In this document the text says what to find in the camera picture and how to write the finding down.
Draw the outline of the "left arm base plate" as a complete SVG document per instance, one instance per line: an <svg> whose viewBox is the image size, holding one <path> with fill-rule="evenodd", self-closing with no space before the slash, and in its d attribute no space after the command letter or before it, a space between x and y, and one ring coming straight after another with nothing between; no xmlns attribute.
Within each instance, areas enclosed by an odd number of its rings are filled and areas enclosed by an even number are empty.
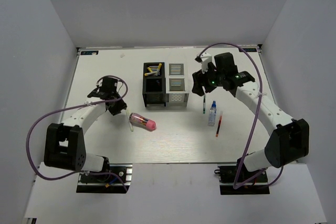
<svg viewBox="0 0 336 224"><path fill-rule="evenodd" d="M81 173L78 178L76 193L86 194L126 194L132 180L132 164L110 164L110 172L118 175L93 175Z"/></svg>

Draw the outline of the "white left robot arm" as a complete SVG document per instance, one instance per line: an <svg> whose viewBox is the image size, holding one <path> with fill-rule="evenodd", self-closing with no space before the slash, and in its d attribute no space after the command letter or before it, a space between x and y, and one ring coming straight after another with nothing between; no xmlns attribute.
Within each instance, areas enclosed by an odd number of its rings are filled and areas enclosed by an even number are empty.
<svg viewBox="0 0 336 224"><path fill-rule="evenodd" d="M47 128L44 163L46 166L92 172L101 182L110 178L111 168L106 157L86 151L84 135L93 123L106 113L117 115L127 108L127 104L117 91L121 79L105 76L98 80L76 112L59 124L52 123Z"/></svg>

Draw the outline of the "yellow capped white marker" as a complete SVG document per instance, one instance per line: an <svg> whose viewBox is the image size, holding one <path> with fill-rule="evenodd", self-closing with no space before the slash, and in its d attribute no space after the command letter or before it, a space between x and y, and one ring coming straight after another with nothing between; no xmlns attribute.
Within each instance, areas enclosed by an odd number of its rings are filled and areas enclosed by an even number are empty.
<svg viewBox="0 0 336 224"><path fill-rule="evenodd" d="M147 72L145 73L144 75L147 77L147 76L157 76L159 74L159 72Z"/></svg>

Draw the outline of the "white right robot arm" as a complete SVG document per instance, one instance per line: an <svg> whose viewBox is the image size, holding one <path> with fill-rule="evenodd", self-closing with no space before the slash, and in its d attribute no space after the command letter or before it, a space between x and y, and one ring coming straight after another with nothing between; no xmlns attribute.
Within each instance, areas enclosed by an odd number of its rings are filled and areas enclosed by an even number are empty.
<svg viewBox="0 0 336 224"><path fill-rule="evenodd" d="M222 87L258 117L270 136L264 149L248 154L243 164L238 166L237 175L241 180L250 181L257 170L280 168L308 155L308 122L295 120L262 94L249 72L238 71L231 53L215 57L201 55L196 57L196 61L202 68L192 75L192 92L203 96Z"/></svg>

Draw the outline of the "pale green capped white marker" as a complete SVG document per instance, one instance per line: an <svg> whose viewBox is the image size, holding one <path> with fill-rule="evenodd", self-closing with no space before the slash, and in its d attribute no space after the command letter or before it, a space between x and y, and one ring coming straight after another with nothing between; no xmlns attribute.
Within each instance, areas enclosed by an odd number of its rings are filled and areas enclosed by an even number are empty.
<svg viewBox="0 0 336 224"><path fill-rule="evenodd" d="M130 121L130 112L129 112L128 108L126 109L125 113L126 113L126 116L127 116L127 122L128 122L129 128L130 128L130 131L133 132L134 128L133 128L133 125Z"/></svg>

